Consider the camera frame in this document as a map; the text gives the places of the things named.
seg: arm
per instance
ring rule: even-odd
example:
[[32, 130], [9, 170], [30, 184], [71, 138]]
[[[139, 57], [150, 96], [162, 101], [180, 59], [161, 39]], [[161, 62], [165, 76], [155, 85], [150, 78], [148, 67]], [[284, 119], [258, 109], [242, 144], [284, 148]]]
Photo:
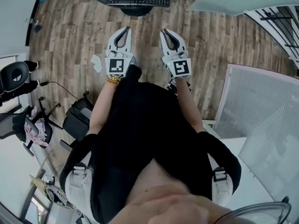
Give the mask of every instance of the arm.
[[176, 84], [178, 90], [178, 100], [184, 118], [197, 133], [205, 131], [200, 112], [198, 111], [194, 99], [189, 91], [187, 82], [184, 78], [177, 78]]
[[93, 108], [93, 112], [90, 118], [89, 131], [87, 132], [87, 134], [98, 134], [106, 123], [109, 116], [115, 88], [116, 85], [109, 82], [105, 83]]

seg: strap buckle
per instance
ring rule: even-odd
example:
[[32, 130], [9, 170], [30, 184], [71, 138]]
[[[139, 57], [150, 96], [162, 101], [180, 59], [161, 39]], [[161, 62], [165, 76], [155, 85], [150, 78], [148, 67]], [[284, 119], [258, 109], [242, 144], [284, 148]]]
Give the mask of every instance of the strap buckle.
[[224, 168], [217, 167], [213, 170], [213, 180], [214, 182], [225, 181], [228, 178]]
[[83, 175], [86, 176], [86, 165], [82, 162], [77, 163], [74, 168], [73, 168], [73, 174], [78, 176], [78, 175]]

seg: beaded bracelet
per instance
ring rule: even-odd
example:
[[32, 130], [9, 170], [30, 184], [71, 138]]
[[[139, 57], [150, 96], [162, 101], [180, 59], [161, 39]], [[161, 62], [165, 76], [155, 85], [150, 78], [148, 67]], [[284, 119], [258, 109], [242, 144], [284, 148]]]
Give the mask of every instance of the beaded bracelet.
[[109, 76], [106, 76], [105, 78], [105, 81], [111, 83], [111, 84], [114, 84], [114, 85], [118, 85], [118, 83], [121, 81], [121, 78], [120, 77], [109, 77]]

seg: cable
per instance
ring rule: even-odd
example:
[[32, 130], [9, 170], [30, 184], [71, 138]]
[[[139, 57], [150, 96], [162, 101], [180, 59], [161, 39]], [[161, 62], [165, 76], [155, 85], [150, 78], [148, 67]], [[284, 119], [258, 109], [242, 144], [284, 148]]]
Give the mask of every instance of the cable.
[[[47, 85], [49, 83], [56, 83], [58, 84], [60, 87], [64, 88], [61, 84], [57, 83], [56, 81], [48, 81], [48, 82], [42, 82], [41, 86]], [[70, 93], [66, 88], [64, 88], [71, 96], [73, 96], [75, 99], [79, 100], [76, 96], [74, 96], [72, 93]]]
[[61, 167], [61, 166], [63, 166], [63, 165], [66, 163], [66, 161], [67, 161], [67, 160], [65, 160], [65, 162], [64, 162], [63, 164], [61, 164], [60, 166], [55, 167], [50, 175], [47, 175], [47, 174], [46, 174], [46, 175], [43, 176], [43, 186], [45, 187], [45, 189], [46, 189], [45, 183], [47, 183], [48, 179], [51, 178], [51, 176], [52, 176], [52, 174], [54, 173], [55, 169], [56, 169], [56, 168], [59, 168], [59, 167]]

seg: mesh screen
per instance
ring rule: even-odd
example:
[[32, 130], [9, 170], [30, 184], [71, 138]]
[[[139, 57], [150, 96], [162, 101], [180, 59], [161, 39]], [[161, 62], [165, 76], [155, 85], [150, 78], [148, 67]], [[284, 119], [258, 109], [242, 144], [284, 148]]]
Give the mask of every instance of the mesh screen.
[[295, 221], [299, 217], [299, 80], [236, 65], [228, 74], [214, 130], [222, 138], [247, 137], [240, 158], [275, 201], [289, 196], [290, 221]]

